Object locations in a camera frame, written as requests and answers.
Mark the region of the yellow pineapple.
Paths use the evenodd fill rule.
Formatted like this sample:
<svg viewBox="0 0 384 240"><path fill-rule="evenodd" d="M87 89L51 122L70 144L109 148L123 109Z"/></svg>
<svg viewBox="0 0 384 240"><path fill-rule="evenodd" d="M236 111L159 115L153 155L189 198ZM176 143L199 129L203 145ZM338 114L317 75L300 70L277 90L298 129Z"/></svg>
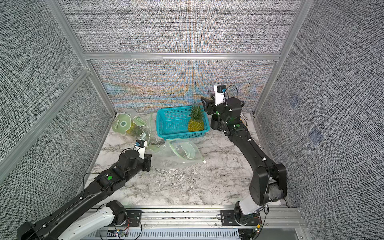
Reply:
<svg viewBox="0 0 384 240"><path fill-rule="evenodd" d="M201 105L193 105L190 108L190 120L188 123L189 132L198 132L204 130L204 113Z"/></svg>

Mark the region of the clear green zip-top bag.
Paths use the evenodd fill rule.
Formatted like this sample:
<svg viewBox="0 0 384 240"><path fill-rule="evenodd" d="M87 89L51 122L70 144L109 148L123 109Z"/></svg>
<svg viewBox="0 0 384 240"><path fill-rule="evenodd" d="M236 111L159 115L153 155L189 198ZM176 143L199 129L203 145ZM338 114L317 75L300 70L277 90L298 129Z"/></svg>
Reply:
<svg viewBox="0 0 384 240"><path fill-rule="evenodd" d="M165 140L161 145L149 145L152 166L159 169L182 169L206 163L198 147L187 139Z"/></svg>

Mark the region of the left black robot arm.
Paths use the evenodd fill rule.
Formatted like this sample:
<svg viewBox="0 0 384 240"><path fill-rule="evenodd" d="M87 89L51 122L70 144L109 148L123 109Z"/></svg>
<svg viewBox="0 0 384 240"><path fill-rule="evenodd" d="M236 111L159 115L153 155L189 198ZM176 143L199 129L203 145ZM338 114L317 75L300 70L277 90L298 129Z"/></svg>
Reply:
<svg viewBox="0 0 384 240"><path fill-rule="evenodd" d="M152 155L129 149L119 155L116 163L102 171L90 185L47 217L32 224L25 222L17 230L18 240L58 240L76 220L94 205L124 187L140 171L149 172Z"/></svg>

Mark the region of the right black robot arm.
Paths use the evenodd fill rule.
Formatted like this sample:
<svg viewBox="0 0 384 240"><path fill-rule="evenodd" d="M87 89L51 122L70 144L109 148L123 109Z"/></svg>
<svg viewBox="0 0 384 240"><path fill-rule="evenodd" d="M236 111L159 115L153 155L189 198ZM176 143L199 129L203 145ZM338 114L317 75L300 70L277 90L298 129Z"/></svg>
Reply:
<svg viewBox="0 0 384 240"><path fill-rule="evenodd" d="M239 225L245 225L265 209L267 204L287 196L287 169L263 152L241 121L244 101L229 98L218 105L214 100L204 97L201 97L201 101L208 115L217 115L218 131L222 131L241 151L253 171L249 194L237 202L234 208L235 221Z"/></svg>

